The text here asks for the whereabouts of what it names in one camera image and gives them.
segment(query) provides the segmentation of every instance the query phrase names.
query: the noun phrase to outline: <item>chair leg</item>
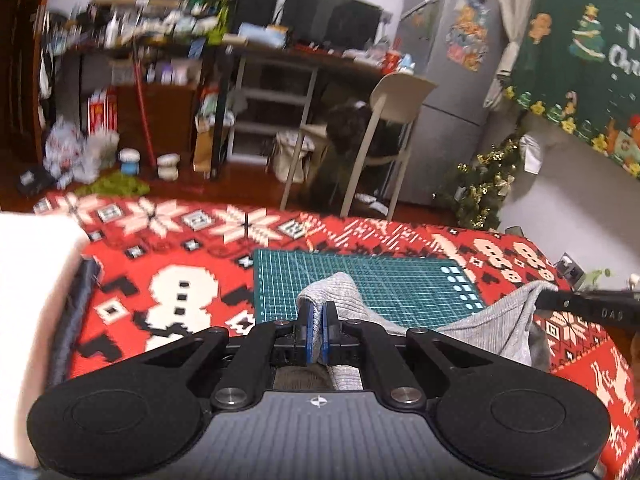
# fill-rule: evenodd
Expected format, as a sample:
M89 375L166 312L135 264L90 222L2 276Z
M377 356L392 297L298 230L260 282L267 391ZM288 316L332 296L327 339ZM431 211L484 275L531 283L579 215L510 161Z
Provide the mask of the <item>chair leg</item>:
M400 162L400 169L398 170L398 177L396 178L396 185L394 186L393 195L391 195L391 202L389 203L389 211L386 214L386 219L391 220L394 217L396 211L396 204L398 203L398 197L400 196L400 188L402 187L402 181L404 180L404 172L409 165L409 157L411 156L411 149L407 149L402 156Z
M362 143L360 145L360 150L358 150L358 155L356 156L356 161L353 165L353 170L351 171L351 177L347 186L347 192L344 195L342 209L340 209L340 218L344 218L349 214L351 202L353 202L353 196L356 194L356 187L360 179L360 174L362 173L362 168L364 167L364 160L365 158L367 158L369 145L371 144L373 134L376 132L376 127L378 126L378 122L380 121L380 114L382 113L382 108L384 108L385 106L385 101L386 98L380 99L380 101L376 104L376 107L373 109L373 113L371 114L371 119L369 120L369 124L367 125L367 131L364 134Z
M305 140L305 134L302 130L298 131L298 138L296 139L296 147L293 149L293 158L289 165L289 173L287 173L287 183L284 187L284 193L282 194L282 200L280 200L280 211L284 211L287 206L287 200L289 199L289 193L291 192L291 184L293 184L293 176L296 174L296 166L298 165L298 159L300 158L300 152L302 151L302 142Z

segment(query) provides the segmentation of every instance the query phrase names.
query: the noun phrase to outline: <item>red blanket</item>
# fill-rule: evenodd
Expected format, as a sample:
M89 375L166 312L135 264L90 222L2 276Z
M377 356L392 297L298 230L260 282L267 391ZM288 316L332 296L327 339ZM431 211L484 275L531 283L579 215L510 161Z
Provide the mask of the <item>red blanket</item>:
M448 257L486 304L533 280L568 288L533 243L513 235L146 198L53 195L35 209L74 218L92 240L86 252L103 268L72 376L207 326L246 334L254 325L255 248ZM625 477L639 452L627 363L597 324L568 313L536 323L547 334L552 373L596 393L609 410L602 461L607 478Z

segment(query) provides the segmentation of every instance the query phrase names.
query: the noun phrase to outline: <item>green christmas banner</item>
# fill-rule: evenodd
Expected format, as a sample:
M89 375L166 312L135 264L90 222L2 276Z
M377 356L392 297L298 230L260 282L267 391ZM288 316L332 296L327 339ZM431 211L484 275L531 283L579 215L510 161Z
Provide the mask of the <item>green christmas banner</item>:
M505 95L640 177L640 0L533 0Z

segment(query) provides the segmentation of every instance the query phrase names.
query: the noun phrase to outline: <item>silver refrigerator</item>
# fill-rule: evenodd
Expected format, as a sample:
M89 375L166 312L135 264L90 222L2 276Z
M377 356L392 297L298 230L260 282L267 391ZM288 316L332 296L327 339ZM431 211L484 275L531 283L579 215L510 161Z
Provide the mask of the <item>silver refrigerator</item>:
M498 0L404 0L396 41L414 59L415 74L438 85L415 121L399 197L428 205L453 168L471 160L481 139L484 98L506 46Z

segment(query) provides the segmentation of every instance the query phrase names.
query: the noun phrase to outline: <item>wall outlet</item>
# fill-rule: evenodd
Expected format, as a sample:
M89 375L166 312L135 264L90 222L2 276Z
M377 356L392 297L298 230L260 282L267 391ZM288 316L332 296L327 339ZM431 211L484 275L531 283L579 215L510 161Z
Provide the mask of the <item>wall outlet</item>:
M569 282L572 288L575 288L581 277L584 276L582 267L567 253L562 255L560 261L554 266L558 274Z

